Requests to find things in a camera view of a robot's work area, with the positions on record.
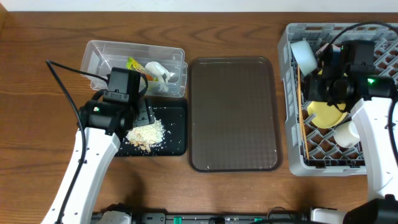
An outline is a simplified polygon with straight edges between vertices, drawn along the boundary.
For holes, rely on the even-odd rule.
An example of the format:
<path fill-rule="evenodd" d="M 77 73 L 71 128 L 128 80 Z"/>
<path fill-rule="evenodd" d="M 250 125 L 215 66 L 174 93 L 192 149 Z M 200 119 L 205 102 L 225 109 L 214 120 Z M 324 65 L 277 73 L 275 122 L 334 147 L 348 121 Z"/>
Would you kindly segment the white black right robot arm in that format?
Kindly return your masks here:
<path fill-rule="evenodd" d="M 348 212 L 314 208 L 312 223 L 397 223 L 397 87 L 393 78 L 377 75 L 375 43 L 331 42 L 320 49 L 321 74 L 303 80 L 304 97 L 332 106 L 345 104 L 358 130 L 368 180 L 368 201 Z"/>

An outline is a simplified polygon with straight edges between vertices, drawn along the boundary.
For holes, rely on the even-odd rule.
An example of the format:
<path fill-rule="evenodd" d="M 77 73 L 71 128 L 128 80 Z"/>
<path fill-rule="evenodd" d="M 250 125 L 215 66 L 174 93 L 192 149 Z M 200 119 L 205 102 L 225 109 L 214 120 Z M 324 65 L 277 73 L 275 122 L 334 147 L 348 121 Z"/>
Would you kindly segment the pale green plastic cup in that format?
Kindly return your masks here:
<path fill-rule="evenodd" d="M 344 148 L 351 148 L 360 142 L 360 136 L 353 121 L 337 126 L 333 137 L 337 145 Z"/>

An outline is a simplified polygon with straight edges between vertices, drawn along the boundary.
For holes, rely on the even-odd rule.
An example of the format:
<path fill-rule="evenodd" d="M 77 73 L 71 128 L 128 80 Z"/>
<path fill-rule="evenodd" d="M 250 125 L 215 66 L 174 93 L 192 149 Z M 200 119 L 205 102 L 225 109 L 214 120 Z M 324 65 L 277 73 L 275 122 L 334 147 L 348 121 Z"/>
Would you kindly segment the yellow plastic plate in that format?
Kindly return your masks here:
<path fill-rule="evenodd" d="M 334 106 L 328 106 L 326 102 L 312 101 L 307 107 L 309 116 L 315 117 L 311 122 L 318 128 L 327 129 L 341 123 L 347 116 L 347 112 L 341 112 L 345 108 L 345 104 L 337 104 L 338 109 Z"/>

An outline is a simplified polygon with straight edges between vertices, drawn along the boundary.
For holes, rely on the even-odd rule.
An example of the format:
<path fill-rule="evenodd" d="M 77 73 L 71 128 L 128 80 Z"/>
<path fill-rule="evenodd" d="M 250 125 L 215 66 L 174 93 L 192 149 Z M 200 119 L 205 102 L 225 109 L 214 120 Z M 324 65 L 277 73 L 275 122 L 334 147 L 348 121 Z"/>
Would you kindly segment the light blue plastic bowl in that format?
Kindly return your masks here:
<path fill-rule="evenodd" d="M 294 42 L 290 46 L 302 75 L 311 74 L 317 68 L 318 64 L 310 44 L 306 40 L 302 40 Z"/>

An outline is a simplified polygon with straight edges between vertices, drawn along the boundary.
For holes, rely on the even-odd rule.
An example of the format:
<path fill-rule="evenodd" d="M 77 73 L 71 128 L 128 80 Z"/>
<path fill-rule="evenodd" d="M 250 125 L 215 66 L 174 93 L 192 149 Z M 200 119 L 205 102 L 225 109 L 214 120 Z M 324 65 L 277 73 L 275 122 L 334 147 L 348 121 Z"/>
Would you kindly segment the pink bowl with food scraps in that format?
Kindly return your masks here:
<path fill-rule="evenodd" d="M 328 46 L 328 43 L 324 44 L 322 47 L 320 47 L 317 51 L 316 51 L 316 55 L 317 56 L 321 56 L 321 54 L 325 51 L 326 47 Z M 333 53 L 340 53 L 341 49 L 339 47 L 337 47 L 336 45 L 332 44 L 331 45 L 331 50 L 333 51 Z"/>

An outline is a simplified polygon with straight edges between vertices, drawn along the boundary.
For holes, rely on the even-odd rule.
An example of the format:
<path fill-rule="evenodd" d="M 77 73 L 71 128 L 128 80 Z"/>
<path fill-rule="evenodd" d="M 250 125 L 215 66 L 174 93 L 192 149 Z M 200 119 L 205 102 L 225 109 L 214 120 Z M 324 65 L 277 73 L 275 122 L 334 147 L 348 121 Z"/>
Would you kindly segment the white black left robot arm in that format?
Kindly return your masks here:
<path fill-rule="evenodd" d="M 77 118 L 73 154 L 44 223 L 90 223 L 104 175 L 118 153 L 121 141 L 135 127 L 154 123 L 151 106 L 144 99 L 145 75 L 126 68 L 112 68 Z"/>

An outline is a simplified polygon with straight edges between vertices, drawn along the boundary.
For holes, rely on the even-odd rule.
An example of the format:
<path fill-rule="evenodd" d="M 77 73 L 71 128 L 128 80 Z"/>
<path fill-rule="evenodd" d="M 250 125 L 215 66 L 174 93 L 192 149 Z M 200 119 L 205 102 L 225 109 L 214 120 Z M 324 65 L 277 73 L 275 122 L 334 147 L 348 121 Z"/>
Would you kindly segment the white napkin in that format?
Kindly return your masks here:
<path fill-rule="evenodd" d="M 157 79 L 160 91 L 169 90 L 167 84 L 171 78 L 171 74 L 165 67 L 163 67 L 159 62 L 149 62 L 145 65 L 145 70 Z"/>

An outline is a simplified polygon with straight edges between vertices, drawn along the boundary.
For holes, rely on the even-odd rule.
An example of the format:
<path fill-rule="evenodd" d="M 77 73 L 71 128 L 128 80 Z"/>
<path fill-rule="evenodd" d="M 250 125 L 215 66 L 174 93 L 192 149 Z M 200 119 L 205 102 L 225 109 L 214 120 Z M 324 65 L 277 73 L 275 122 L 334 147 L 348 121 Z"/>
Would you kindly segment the wooden chopstick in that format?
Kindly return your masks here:
<path fill-rule="evenodd" d="M 305 133 L 305 124 L 304 124 L 304 120 L 303 120 L 303 116 L 302 116 L 302 105 L 300 102 L 298 102 L 298 112 L 299 112 L 300 127 L 301 127 L 303 142 L 304 142 L 305 153 L 306 153 L 307 160 L 310 160 L 310 156 L 308 153 L 307 136 Z"/>
<path fill-rule="evenodd" d="M 300 76 L 300 65 L 297 65 L 297 99 L 298 99 L 298 113 L 300 125 L 303 124 L 302 118 L 302 91 L 301 91 L 301 76 Z"/>

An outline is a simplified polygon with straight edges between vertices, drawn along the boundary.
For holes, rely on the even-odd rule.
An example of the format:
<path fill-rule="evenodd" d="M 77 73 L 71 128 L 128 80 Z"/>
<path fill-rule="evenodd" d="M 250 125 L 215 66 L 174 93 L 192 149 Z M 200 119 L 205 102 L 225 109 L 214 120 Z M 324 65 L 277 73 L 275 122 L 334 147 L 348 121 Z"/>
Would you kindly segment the green yellow snack wrapper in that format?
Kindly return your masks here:
<path fill-rule="evenodd" d="M 137 60 L 129 57 L 126 62 L 126 68 L 144 74 L 149 81 L 156 82 L 158 79 L 150 74 Z"/>

